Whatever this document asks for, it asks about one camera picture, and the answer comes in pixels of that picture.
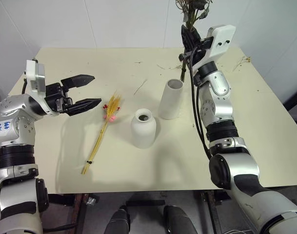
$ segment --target wire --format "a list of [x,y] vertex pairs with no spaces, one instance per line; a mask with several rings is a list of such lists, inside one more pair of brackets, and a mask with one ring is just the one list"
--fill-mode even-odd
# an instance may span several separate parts
[[204,134],[203,134],[203,129],[202,129],[202,124],[201,124],[201,118],[200,118],[200,111],[199,111],[199,90],[200,90],[200,86],[197,86],[197,93],[196,93],[196,111],[197,111],[197,117],[198,117],[198,120],[199,120],[199,125],[200,125],[200,132],[201,132],[201,135],[202,135],[202,139],[201,139],[201,142],[202,142],[202,145],[203,145],[203,148],[206,152],[206,155],[208,157],[208,159],[210,160],[210,158],[212,157],[208,148],[207,148],[207,145],[206,145],[206,142],[205,142],[205,137],[204,137]]
[[235,234],[235,233],[244,233],[247,234],[246,232],[252,232],[251,229],[240,231],[240,230],[230,230],[228,232],[225,232],[224,234]]
[[191,53],[191,56],[190,56],[190,62],[189,62],[189,73],[190,73],[190,77],[191,77],[191,86],[192,86],[193,113],[194,113],[194,119],[195,119],[195,124],[196,124],[198,135],[199,135],[200,140],[202,142],[205,153],[206,153],[207,157],[210,159],[212,156],[210,155],[210,153],[208,151],[208,148],[207,148],[207,146],[205,144],[204,136],[203,136],[203,129],[202,129],[202,125],[201,125],[201,119],[200,119],[199,114],[197,114],[197,109],[199,109],[199,108],[196,108],[196,104],[195,104],[195,90],[194,90],[194,80],[193,80],[193,59],[194,59],[194,54],[195,54],[196,50],[197,50],[197,47],[195,47],[192,50],[192,53]]
[[21,94],[25,93],[26,87],[27,87],[27,79],[23,79],[23,86],[22,86]]
[[71,224],[66,224],[64,226],[60,226],[60,227],[56,227],[56,228],[43,228],[43,232],[51,233],[51,232],[64,231],[64,230],[75,228],[77,225],[78,225],[78,223],[71,223]]

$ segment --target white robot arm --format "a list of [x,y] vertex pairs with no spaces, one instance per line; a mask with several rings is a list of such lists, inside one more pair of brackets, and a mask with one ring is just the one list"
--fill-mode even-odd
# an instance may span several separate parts
[[92,76],[78,75],[63,79],[63,86],[45,86],[44,66],[28,60],[22,94],[0,103],[0,234],[42,233],[40,212],[49,201],[44,180],[36,178],[34,122],[44,115],[72,116],[97,106],[100,98],[73,104],[67,95],[70,88],[92,80]]
[[[185,53],[179,59],[186,59],[189,65],[194,116],[210,159],[211,180],[237,201],[255,232],[297,234],[297,206],[282,194],[260,185],[259,167],[235,126],[230,85],[215,65],[227,51],[234,33],[235,27],[231,25],[210,28],[205,39],[200,39],[196,29],[191,32],[184,25],[181,32]],[[194,86],[197,87],[196,104]],[[209,149],[200,121],[207,130]]]

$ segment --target table surface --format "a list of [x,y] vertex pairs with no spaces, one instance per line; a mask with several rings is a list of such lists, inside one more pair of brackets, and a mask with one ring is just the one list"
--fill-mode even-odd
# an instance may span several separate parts
[[[194,127],[188,74],[179,117],[163,120],[157,114],[166,81],[180,76],[181,52],[180,48],[39,51],[36,58],[45,65],[46,84],[93,75],[94,81],[71,89],[69,95],[73,101],[103,99],[88,112],[44,117],[35,123],[34,156],[49,193],[217,188]],[[232,86],[239,135],[259,165],[263,186],[297,185],[297,125],[251,63],[234,69],[243,56],[241,49],[230,48],[217,62]],[[23,78],[10,95],[21,93]],[[80,173],[103,124],[102,105],[115,91],[123,97],[118,119],[108,126],[94,163],[83,176]],[[150,109],[157,121],[156,141],[145,150],[130,141],[130,122],[140,108]]]

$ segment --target white wall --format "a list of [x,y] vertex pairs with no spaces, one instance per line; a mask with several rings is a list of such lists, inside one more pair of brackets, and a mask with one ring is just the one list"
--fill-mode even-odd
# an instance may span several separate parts
[[[297,91],[297,0],[213,0],[196,24],[237,27],[240,46],[284,102]],[[0,0],[0,99],[41,47],[180,47],[175,0]]]

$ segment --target white vase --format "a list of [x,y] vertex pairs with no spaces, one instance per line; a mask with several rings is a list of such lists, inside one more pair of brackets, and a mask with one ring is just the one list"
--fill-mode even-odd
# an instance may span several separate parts
[[131,132],[133,144],[145,149],[155,141],[156,120],[148,109],[139,109],[131,121]]
[[183,82],[181,80],[171,79],[167,81],[158,109],[161,118],[174,119],[178,117],[182,91]]

